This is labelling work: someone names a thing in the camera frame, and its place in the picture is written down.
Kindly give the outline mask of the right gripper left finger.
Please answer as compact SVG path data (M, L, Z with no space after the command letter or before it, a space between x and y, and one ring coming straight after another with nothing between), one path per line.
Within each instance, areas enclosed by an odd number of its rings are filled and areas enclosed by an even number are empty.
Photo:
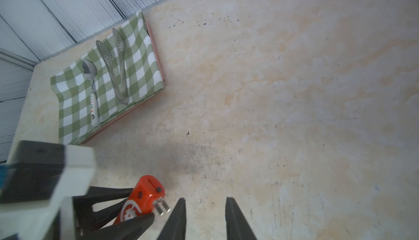
M180 198L157 240L185 240L186 226L186 202L184 198Z

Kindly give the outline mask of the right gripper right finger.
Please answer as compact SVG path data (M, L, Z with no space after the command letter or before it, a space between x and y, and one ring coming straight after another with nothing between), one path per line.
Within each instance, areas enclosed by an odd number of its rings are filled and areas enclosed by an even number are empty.
M257 240L254 232L233 197L225 205L227 240Z

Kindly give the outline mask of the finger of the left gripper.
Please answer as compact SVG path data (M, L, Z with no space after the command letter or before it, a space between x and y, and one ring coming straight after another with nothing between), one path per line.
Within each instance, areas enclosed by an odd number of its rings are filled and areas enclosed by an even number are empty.
M101 229L118 216L133 188L115 189L91 186L84 196L73 197L73 207L81 229ZM93 205L123 199L105 209L94 211Z
M154 223L153 213L78 236L77 240L138 240Z

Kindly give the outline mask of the red flashlight with logo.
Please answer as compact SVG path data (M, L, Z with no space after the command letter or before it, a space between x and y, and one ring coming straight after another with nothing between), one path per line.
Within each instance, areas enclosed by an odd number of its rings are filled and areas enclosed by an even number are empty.
M140 217L154 210L162 216L171 208L165 201L166 194L163 185L151 175L142 176L121 208L115 224Z

